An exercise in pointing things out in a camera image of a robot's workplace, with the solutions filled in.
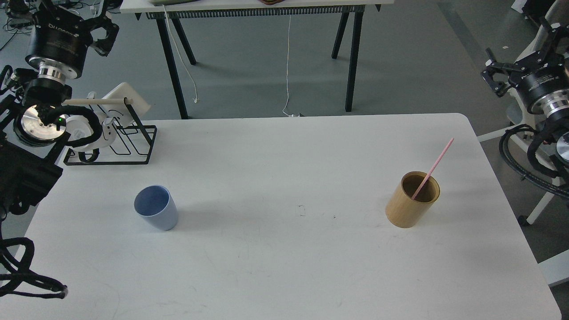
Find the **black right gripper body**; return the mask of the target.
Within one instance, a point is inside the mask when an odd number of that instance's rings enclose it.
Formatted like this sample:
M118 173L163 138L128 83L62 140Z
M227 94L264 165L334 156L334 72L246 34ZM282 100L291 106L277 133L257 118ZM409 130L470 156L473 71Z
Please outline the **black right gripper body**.
M540 57L533 52L516 65L521 71L512 71L508 81L528 113L568 113L568 71L563 55Z

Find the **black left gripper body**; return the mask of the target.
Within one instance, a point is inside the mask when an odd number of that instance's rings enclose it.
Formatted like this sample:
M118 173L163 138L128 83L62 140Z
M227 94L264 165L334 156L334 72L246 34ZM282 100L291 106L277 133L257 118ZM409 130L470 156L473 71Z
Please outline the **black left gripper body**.
M82 76L88 47L93 43L91 20L41 0L32 14L31 33L25 61L35 69L42 62L57 65L69 79Z

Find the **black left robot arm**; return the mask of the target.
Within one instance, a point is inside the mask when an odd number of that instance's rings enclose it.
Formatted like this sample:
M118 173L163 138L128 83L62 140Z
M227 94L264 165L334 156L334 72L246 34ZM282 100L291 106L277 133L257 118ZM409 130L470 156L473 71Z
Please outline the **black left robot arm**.
M22 144L52 148L39 157L8 142L1 132L1 219L22 215L47 196L61 177L55 162L65 146L80 147L101 137L93 111L64 104L72 95L66 81L82 76L89 48L108 56L119 31L107 0L88 19L50 0L38 1L35 10L23 0L6 0L4 10L11 18L29 21L33 30L26 55L30 67L6 65L1 71L1 129L12 124Z

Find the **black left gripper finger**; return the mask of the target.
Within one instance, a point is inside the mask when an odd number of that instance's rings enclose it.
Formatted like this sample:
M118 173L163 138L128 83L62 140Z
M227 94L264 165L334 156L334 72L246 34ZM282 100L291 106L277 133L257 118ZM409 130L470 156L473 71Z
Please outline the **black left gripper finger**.
M116 41L116 36L119 32L119 26L117 24L114 24L112 20L107 16L98 16L93 19L94 26L92 28L92 31L98 28L103 28L105 30L105 38L95 40L91 44L91 47L98 53L98 55L108 56Z

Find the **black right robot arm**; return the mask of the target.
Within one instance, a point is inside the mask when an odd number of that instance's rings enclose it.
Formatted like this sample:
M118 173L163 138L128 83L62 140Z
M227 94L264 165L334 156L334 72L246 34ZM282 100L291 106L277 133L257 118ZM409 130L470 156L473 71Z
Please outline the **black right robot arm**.
M569 82L565 57L557 53L557 47L561 40L568 38L568 26L552 26L545 17L539 21L546 31L545 41L539 48L514 63L496 61L487 48L489 60L481 77L498 97L512 88L529 114L545 116L536 128L521 124L507 129L499 142L500 156L522 179L567 200ZM539 178L514 159L508 143L511 136L520 132L534 134L526 153L529 164L544 176L561 178L561 186Z

